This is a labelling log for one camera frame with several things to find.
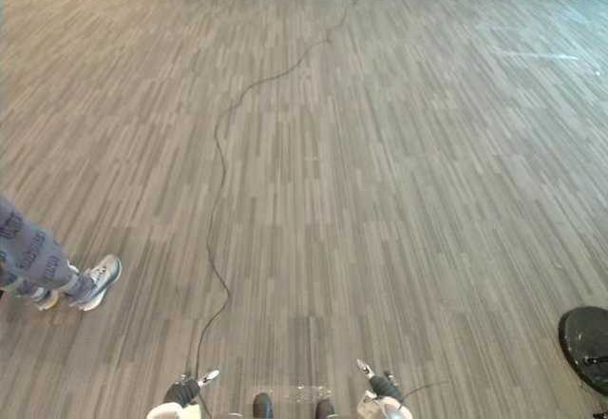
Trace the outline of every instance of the black cable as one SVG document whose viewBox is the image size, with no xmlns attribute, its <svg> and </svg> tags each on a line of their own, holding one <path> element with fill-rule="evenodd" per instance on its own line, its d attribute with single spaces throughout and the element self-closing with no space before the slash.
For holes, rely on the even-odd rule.
<svg viewBox="0 0 608 419">
<path fill-rule="evenodd" d="M 219 128 L 221 126 L 221 123 L 223 122 L 224 119 L 226 119 L 228 122 L 230 122 L 231 116 L 233 116 L 235 111 L 237 110 L 237 108 L 240 107 L 243 100 L 245 99 L 245 96 L 247 95 L 247 93 L 249 93 L 249 91 L 251 91 L 252 89 L 254 89 L 257 86 L 280 79 L 281 77 L 285 77 L 286 75 L 290 74 L 291 72 L 296 70 L 298 67 L 300 67 L 300 65 L 304 62 L 304 59 L 308 56 L 308 54 L 314 48 L 317 48 L 323 44 L 329 44 L 331 42 L 331 36 L 332 36 L 333 31 L 336 29 L 340 29 L 344 26 L 344 24 L 346 23 L 348 14 L 349 14 L 349 9 L 355 7 L 359 1 L 360 0 L 352 0 L 344 8 L 344 12 L 342 14 L 340 21 L 338 21 L 332 27 L 329 27 L 326 29 L 325 38 L 307 46 L 306 49 L 304 50 L 304 52 L 300 55 L 300 57 L 297 59 L 297 61 L 293 65 L 291 65 L 287 69 L 285 69 L 273 76 L 266 77 L 266 78 L 263 78 L 261 80 L 258 80 L 258 81 L 255 81 L 255 82 L 249 84 L 240 93 L 240 96 L 238 97 L 237 101 L 234 104 L 230 105 L 226 110 L 221 112 L 218 116 L 218 120 L 216 121 L 216 124 L 214 126 L 214 136 L 213 137 L 214 137 L 214 141 L 216 144 L 216 150 L 219 153 L 219 159 L 220 159 L 220 164 L 221 164 L 221 178 L 219 180 L 219 187 L 218 187 L 218 190 L 216 191 L 216 195 L 213 200 L 213 205 L 211 207 L 211 217 L 209 218 L 209 224 L 207 226 L 207 236 L 205 239 L 205 246 L 206 246 L 207 260 L 209 261 L 209 265 L 211 266 L 211 269 L 212 269 L 214 275 L 217 277 L 217 279 L 221 283 L 221 287 L 223 288 L 224 292 L 226 293 L 226 297 L 224 299 L 224 302 L 219 307 L 219 309 L 213 314 L 213 316 L 211 316 L 211 319 L 209 319 L 207 321 L 204 328 L 202 329 L 202 332 L 200 333 L 199 344 L 197 346 L 197 358 L 196 358 L 196 364 L 195 364 L 195 371 L 194 371 L 195 377 L 197 379 L 199 379 L 200 350 L 202 349 L 202 340 L 204 339 L 205 335 L 209 331 L 211 325 L 215 322 L 215 320 L 219 317 L 219 315 L 226 309 L 226 307 L 228 306 L 228 304 L 230 303 L 230 300 L 232 298 L 232 291 L 226 284 L 226 281 L 224 280 L 223 276 L 218 271 L 218 266 L 216 264 L 216 252 L 213 249 L 213 247 L 211 246 L 211 236 L 213 235 L 213 230 L 214 230 L 214 226 L 215 226 L 216 214 L 217 214 L 218 206 L 219 206 L 219 199 L 220 199 L 221 193 L 223 191 L 224 185 L 226 183 L 226 176 L 227 176 L 226 156 L 224 154 L 224 150 L 221 147 L 221 142 L 219 141 Z M 226 130 L 224 136 L 228 135 L 229 127 L 230 127 L 230 123 L 227 123 L 227 130 Z M 188 370 L 189 364 L 190 364 L 190 359 L 188 358 L 188 361 L 186 363 L 187 370 Z M 205 412 L 211 418 L 212 415 L 210 414 L 209 410 L 207 409 L 204 399 L 202 398 L 202 395 L 200 395 L 200 394 L 199 394 L 199 399 L 205 409 Z"/>
<path fill-rule="evenodd" d="M 441 386 L 442 384 L 445 384 L 445 381 L 442 381 L 441 383 L 433 383 L 433 384 L 426 384 L 425 386 L 421 386 L 420 388 L 416 388 L 414 390 L 410 390 L 408 393 L 406 393 L 406 400 L 408 399 L 408 397 L 414 393 L 416 393 L 418 390 L 424 390 L 427 388 L 434 388 L 435 386 Z"/>
</svg>

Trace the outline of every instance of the sneaker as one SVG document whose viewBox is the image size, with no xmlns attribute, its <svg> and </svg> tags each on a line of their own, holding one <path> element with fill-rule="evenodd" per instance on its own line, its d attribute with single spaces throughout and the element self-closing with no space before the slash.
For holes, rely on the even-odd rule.
<svg viewBox="0 0 608 419">
<path fill-rule="evenodd" d="M 78 274 L 78 269 L 69 265 L 69 270 Z M 38 288 L 33 294 L 28 295 L 30 303 L 34 304 L 41 312 L 53 308 L 59 300 L 59 293 L 50 289 Z"/>
<path fill-rule="evenodd" d="M 123 265 L 120 259 L 112 255 L 104 257 L 98 265 L 82 274 L 93 280 L 93 290 L 87 297 L 72 305 L 77 306 L 83 312 L 97 308 L 102 303 L 107 289 L 118 280 L 122 272 Z"/>
</svg>

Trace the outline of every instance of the white object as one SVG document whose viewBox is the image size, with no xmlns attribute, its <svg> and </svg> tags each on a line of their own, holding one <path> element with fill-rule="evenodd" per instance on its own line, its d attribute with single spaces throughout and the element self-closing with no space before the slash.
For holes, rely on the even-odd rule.
<svg viewBox="0 0 608 419">
<path fill-rule="evenodd" d="M 396 416 L 387 415 L 387 409 L 396 412 Z M 379 398 L 375 393 L 372 393 L 369 390 L 365 391 L 363 398 L 359 402 L 359 405 L 357 405 L 357 412 L 361 417 L 365 419 L 376 419 L 383 417 L 414 419 L 414 416 L 412 416 L 411 411 L 409 411 L 409 409 L 404 407 L 394 398 Z"/>
<path fill-rule="evenodd" d="M 148 412 L 145 419 L 200 419 L 200 406 L 182 408 L 178 403 L 163 403 Z"/>
</svg>

